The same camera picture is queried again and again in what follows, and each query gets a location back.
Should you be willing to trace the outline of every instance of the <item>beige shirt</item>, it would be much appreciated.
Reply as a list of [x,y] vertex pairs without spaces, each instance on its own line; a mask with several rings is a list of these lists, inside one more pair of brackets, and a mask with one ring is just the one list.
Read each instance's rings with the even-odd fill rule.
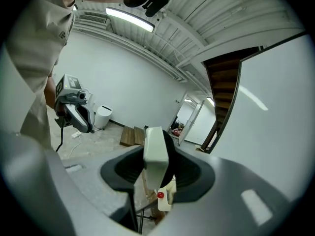
[[21,133],[51,148],[44,95],[48,75],[57,62],[73,25],[73,6],[63,0],[32,0],[14,25],[6,46],[18,72],[35,93]]

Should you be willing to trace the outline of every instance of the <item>white trash can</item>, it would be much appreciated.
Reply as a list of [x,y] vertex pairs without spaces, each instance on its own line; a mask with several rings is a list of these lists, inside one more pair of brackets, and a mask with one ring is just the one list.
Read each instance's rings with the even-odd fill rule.
[[97,109],[95,115],[94,127],[98,129],[103,129],[107,125],[112,113],[113,110],[111,108],[101,105]]

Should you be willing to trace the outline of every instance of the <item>red button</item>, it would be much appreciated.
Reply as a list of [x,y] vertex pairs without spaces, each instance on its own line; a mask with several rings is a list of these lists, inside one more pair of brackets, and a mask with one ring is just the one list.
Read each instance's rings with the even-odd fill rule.
[[162,198],[164,198],[164,193],[163,192],[158,192],[157,193],[157,197],[159,198],[159,199],[162,199]]

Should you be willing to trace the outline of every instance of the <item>air vent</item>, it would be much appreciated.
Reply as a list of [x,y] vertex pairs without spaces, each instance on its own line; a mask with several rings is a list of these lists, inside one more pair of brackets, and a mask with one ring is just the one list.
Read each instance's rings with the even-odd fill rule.
[[90,16],[90,15],[80,15],[79,19],[85,19],[93,22],[98,22],[101,24],[105,24],[106,18],[96,17],[96,16]]

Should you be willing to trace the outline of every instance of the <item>ceiling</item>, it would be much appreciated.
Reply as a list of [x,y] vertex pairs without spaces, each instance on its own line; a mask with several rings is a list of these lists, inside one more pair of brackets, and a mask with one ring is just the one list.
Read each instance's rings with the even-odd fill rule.
[[[142,7],[128,8],[124,4],[82,0],[77,0],[76,4],[75,30],[87,31],[111,41],[115,39],[127,49],[137,48],[138,54],[145,50],[148,59],[158,63],[174,79],[185,83],[189,90],[208,96],[211,90],[206,73],[200,73],[187,60],[216,41],[249,34],[251,30],[301,27],[281,0],[171,0],[152,18],[145,16]],[[156,26],[154,32],[107,16],[107,7],[146,19]],[[88,24],[89,29],[83,28],[87,23],[80,20],[82,14],[108,18],[110,22],[91,32],[95,25]]]

